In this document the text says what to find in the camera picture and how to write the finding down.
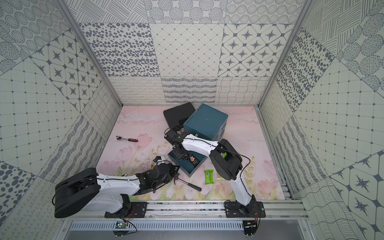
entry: black mounting plate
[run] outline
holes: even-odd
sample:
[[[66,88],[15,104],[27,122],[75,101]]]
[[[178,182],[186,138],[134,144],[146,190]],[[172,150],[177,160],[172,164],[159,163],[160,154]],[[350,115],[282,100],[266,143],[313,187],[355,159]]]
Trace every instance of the black mounting plate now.
[[[262,202],[255,201],[253,198],[250,203],[245,207],[238,202],[226,201],[224,202],[225,216],[227,218],[235,217],[255,217],[254,211],[256,211],[258,217],[265,217],[264,205]]]
[[[131,218],[144,218],[145,212],[147,211],[147,202],[131,202],[133,213]],[[104,218],[116,218],[115,214],[105,212]]]

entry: vent grille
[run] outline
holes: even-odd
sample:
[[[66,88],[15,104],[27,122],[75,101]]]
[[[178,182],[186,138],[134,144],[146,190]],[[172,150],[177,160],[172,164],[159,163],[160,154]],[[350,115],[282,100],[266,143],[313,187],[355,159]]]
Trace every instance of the vent grille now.
[[[71,230],[113,230],[118,221],[73,221]],[[241,220],[131,220],[137,230],[242,230]],[[125,230],[132,230],[134,227],[129,224]]]

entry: patterned wall panel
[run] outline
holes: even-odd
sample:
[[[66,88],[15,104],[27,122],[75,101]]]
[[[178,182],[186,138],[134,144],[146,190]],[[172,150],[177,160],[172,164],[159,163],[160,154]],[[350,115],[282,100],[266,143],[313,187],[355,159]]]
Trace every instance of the patterned wall panel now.
[[[161,78],[167,103],[215,103],[217,78]]]
[[[331,175],[338,194],[366,239],[384,236],[384,151]]]
[[[329,178],[299,191],[295,198],[303,201],[319,240],[370,239],[361,231]]]
[[[274,140],[293,114],[276,81],[271,84],[262,112],[269,134]]]
[[[144,0],[66,0],[79,23],[147,23]]]
[[[27,57],[24,50],[0,26],[0,74],[5,73]]]
[[[293,112],[333,59],[320,42],[301,29],[276,79]]]
[[[104,82],[100,82],[97,92],[89,100],[81,114],[106,141],[120,113],[121,106],[113,98]]]
[[[337,57],[384,98],[384,7],[380,3],[356,28]]]
[[[31,59],[79,112],[101,81],[71,30],[32,54]]]
[[[256,105],[269,78],[217,78],[215,104],[253,104]]]
[[[150,23],[225,23],[227,0],[145,0]]]
[[[109,79],[123,104],[166,104],[160,77]]]
[[[162,77],[217,77],[223,25],[150,26]]]
[[[51,239],[59,223],[59,219],[54,217],[55,207],[51,203],[55,186],[36,177],[3,224],[0,239]]]
[[[17,208],[21,198],[28,191],[36,176],[20,168],[0,162],[0,177],[2,178],[0,183],[2,190],[0,230],[2,230],[7,217]]]
[[[296,22],[304,0],[228,0],[226,23]]]
[[[95,167],[105,141],[80,115],[39,176],[59,183],[82,170]]]
[[[1,27],[27,55],[70,28],[53,0],[5,0],[1,6]]]
[[[315,0],[303,28],[336,55],[375,2],[376,0]]]
[[[384,148],[384,99],[337,59],[295,112],[327,172]]]
[[[294,115],[274,143],[294,193],[328,177]]]
[[[38,174],[79,111],[29,58],[0,76],[1,160]]]
[[[83,23],[80,28],[108,76],[159,76],[148,24]]]
[[[225,24],[218,74],[270,77],[293,24]]]

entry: hammer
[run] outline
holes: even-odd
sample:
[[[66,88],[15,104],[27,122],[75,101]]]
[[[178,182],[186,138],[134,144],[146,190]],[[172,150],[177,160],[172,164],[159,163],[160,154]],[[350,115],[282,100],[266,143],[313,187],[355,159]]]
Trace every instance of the hammer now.
[[[193,185],[192,183],[189,183],[189,182],[186,182],[184,180],[179,179],[179,175],[180,175],[180,173],[176,173],[175,178],[173,178],[174,184],[176,184],[176,180],[179,180],[180,182],[185,183],[188,186],[190,186],[191,188],[194,188],[194,189],[198,190],[199,192],[201,192],[201,187],[198,187],[196,185]]]

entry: small packet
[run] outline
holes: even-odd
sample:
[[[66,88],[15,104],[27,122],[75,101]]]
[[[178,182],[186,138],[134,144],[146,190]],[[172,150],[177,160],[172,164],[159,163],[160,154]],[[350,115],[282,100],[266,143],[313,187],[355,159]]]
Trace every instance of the small packet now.
[[[225,181],[225,179],[224,179],[222,176],[220,176],[220,175],[217,175],[217,178],[216,178],[216,180]]]
[[[213,169],[210,169],[210,170],[204,170],[205,172],[205,184],[213,184],[214,183],[214,179],[213,179]]]

